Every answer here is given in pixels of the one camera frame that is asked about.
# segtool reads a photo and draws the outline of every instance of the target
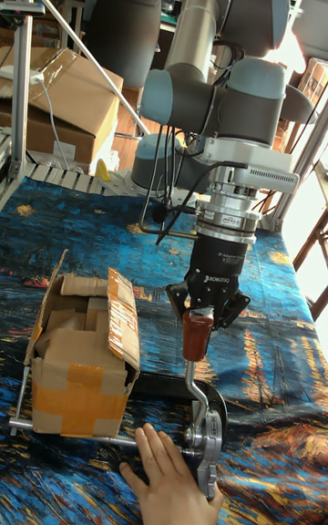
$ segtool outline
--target packing tape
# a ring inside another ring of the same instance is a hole
[[[110,297],[118,298],[118,271],[108,268],[108,292]]]
[[[120,420],[128,401],[128,396],[100,393],[103,375],[102,367],[70,365],[65,391],[41,387],[32,381],[33,409],[62,416],[61,436],[91,438],[96,420]]]
[[[138,319],[136,313],[118,299],[110,297],[109,345],[120,359],[124,355],[122,323],[138,336]]]
[[[68,49],[60,49],[52,57],[53,49],[49,49],[49,59],[45,62],[43,59],[43,65],[40,67],[36,61],[33,61],[33,67],[39,67],[38,71],[43,71],[45,78],[46,89],[49,89],[53,86],[60,77],[62,77],[62,72],[67,71],[78,58],[76,53],[69,51]],[[45,92],[39,84],[34,84],[29,87],[28,92],[28,101],[29,103],[34,103],[38,98],[44,97]]]

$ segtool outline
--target open cardboard box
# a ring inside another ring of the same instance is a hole
[[[33,430],[113,437],[139,372],[131,283],[52,273],[26,349],[32,364]]]

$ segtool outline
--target metal bracket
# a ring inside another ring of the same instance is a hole
[[[22,163],[19,160],[12,160],[8,171],[8,179],[18,179]]]

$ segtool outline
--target human hand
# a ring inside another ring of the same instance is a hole
[[[136,430],[136,441],[149,485],[127,463],[119,470],[138,497],[143,524],[215,525],[223,502],[218,487],[207,501],[172,439],[151,424]]]

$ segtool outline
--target red wooden handle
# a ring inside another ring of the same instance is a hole
[[[214,324],[213,309],[207,307],[187,310],[182,322],[183,356],[188,361],[200,361],[206,354]]]

